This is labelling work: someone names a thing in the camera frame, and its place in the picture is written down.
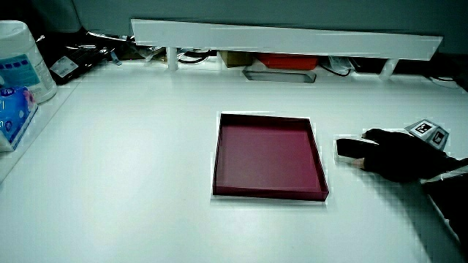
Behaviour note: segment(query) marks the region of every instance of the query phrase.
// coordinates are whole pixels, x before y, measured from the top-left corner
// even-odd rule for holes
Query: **cardboard box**
[[[253,55],[251,53],[238,51],[219,51],[219,54],[228,68],[252,65]]]

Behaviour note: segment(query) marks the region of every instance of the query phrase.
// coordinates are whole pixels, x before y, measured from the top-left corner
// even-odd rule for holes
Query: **red box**
[[[325,201],[309,119],[221,114],[213,195]]]
[[[313,70],[318,63],[318,57],[311,55],[257,53],[255,57],[271,69]]]

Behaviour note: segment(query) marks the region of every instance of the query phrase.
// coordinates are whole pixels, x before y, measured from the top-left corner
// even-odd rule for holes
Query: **tray rim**
[[[281,121],[303,121],[306,124],[306,132],[309,138],[309,145],[311,146],[311,152],[312,152],[312,158],[314,159],[314,162],[318,164],[316,166],[317,168],[317,177],[319,181],[319,186],[320,190],[319,191],[299,191],[299,190],[275,190],[272,188],[250,188],[250,187],[238,187],[238,186],[218,186],[216,184],[216,174],[217,174],[217,169],[218,169],[218,160],[219,160],[219,151],[221,148],[221,141],[222,141],[222,127],[223,127],[223,120],[222,117],[223,115],[233,115],[235,117],[248,117],[248,118],[270,118],[272,121],[275,120],[281,120]],[[239,190],[245,190],[245,191],[260,191],[260,192],[266,192],[266,191],[272,191],[273,194],[311,194],[311,195],[322,195],[323,198],[319,199],[306,199],[309,201],[325,201],[326,197],[329,195],[330,190],[328,188],[326,176],[325,176],[325,170],[323,169],[322,162],[320,161],[320,155],[319,151],[317,148],[317,143],[314,138],[314,129],[312,127],[310,118],[307,117],[287,117],[287,116],[279,116],[279,115],[272,115],[271,112],[220,112],[218,114],[218,124],[217,124],[217,129],[218,129],[218,140],[216,144],[216,153],[214,157],[214,170],[213,170],[213,180],[212,180],[212,194],[213,195],[228,195],[228,196],[240,196],[240,197],[254,197],[254,195],[249,195],[249,196],[244,196],[244,195],[236,195],[236,194],[223,194],[217,191],[217,188],[232,188],[232,189],[239,189]]]

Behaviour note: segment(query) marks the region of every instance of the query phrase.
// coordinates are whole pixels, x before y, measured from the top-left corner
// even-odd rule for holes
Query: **gray wall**
[[[72,0],[31,0],[48,31],[74,33],[81,28]]]
[[[103,34],[129,35],[130,18],[153,18],[441,35],[445,40],[439,51],[468,54],[467,0],[53,0],[52,3],[68,1],[74,2],[84,28]],[[73,18],[63,19],[60,13],[56,16],[61,16],[55,18],[58,22],[74,24]]]

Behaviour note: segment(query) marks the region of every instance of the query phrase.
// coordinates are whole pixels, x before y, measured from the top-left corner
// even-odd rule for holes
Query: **blue packaging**
[[[0,152],[16,149],[36,111],[26,87],[0,89]]]

